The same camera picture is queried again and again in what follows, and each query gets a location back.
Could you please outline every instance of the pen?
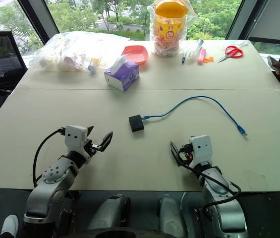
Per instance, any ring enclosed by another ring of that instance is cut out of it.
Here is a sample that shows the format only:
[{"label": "pen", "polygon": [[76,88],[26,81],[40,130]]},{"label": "pen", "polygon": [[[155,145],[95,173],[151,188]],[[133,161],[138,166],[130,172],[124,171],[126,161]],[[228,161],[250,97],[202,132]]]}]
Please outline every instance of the pen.
[{"label": "pen", "polygon": [[183,55],[183,58],[181,59],[181,63],[185,63],[185,60],[188,57],[188,54],[189,54],[189,50],[186,50],[184,55]]}]

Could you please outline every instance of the purple tissue box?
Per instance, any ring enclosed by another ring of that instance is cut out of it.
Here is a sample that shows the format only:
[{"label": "purple tissue box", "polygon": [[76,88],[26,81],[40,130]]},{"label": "purple tissue box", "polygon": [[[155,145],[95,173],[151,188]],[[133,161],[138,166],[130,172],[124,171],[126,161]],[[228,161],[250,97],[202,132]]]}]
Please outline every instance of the purple tissue box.
[{"label": "purple tissue box", "polygon": [[124,63],[115,74],[110,72],[110,68],[105,72],[107,84],[124,92],[140,76],[139,66],[131,61]]}]

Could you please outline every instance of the orange scissors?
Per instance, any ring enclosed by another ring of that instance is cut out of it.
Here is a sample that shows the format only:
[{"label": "orange scissors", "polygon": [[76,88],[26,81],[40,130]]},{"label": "orange scissors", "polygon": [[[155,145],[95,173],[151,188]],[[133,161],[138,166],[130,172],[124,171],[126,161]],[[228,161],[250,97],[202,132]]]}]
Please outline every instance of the orange scissors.
[{"label": "orange scissors", "polygon": [[222,57],[218,62],[222,62],[227,58],[241,58],[243,56],[243,51],[237,46],[228,46],[224,51],[224,57]]}]

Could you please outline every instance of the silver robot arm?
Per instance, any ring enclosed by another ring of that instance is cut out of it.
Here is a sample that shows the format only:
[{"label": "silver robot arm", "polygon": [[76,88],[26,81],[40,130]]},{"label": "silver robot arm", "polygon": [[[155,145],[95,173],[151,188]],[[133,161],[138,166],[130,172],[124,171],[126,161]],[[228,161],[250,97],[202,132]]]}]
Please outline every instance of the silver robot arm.
[{"label": "silver robot arm", "polygon": [[[177,156],[178,150],[171,142],[171,150],[174,156]],[[232,183],[227,180],[218,167],[212,164],[212,148],[210,137],[206,135],[192,136],[189,143],[181,151],[185,153],[186,160],[180,159],[180,163],[188,165],[194,170],[203,173],[218,182],[224,184],[232,190]],[[195,173],[202,186],[203,195],[208,203],[219,202],[233,196],[224,187],[214,181]],[[219,238],[247,238],[248,230],[243,210],[239,202],[232,201],[213,205],[206,209],[207,217],[210,219],[210,226],[215,237]]]},{"label": "silver robot arm", "polygon": [[100,145],[93,144],[87,138],[92,129],[93,126],[66,127],[64,135],[68,154],[61,156],[43,172],[42,182],[31,192],[23,219],[26,230],[23,237],[51,237],[51,227],[62,211],[62,202],[79,169],[89,163],[97,151],[104,151],[111,142],[113,132],[107,134]]}]

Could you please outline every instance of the window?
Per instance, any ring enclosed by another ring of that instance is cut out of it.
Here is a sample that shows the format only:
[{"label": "window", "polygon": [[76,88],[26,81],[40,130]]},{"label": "window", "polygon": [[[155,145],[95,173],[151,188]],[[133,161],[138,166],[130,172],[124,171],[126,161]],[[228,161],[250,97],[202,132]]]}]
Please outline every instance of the window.
[{"label": "window", "polygon": [[264,42],[253,42],[252,44],[259,53],[280,56],[280,45]]},{"label": "window", "polygon": [[[148,40],[154,0],[45,0],[60,32],[92,31]],[[241,0],[190,0],[199,20],[188,29],[190,40],[224,39]]]},{"label": "window", "polygon": [[0,0],[0,31],[4,30],[12,31],[22,56],[43,46],[17,0]]},{"label": "window", "polygon": [[225,39],[242,0],[190,0],[199,20],[187,32],[189,40]]}]

